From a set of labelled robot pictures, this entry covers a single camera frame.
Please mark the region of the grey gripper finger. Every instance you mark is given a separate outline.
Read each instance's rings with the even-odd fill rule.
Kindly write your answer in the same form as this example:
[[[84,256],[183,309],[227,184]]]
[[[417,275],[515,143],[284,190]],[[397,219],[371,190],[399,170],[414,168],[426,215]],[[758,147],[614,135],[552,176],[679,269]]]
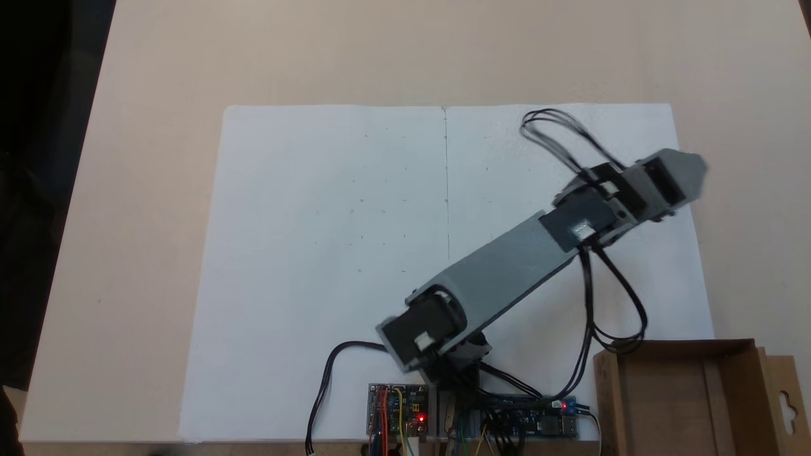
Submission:
[[[700,155],[663,149],[661,170],[665,176],[661,194],[669,205],[689,204],[701,196],[708,167]]]

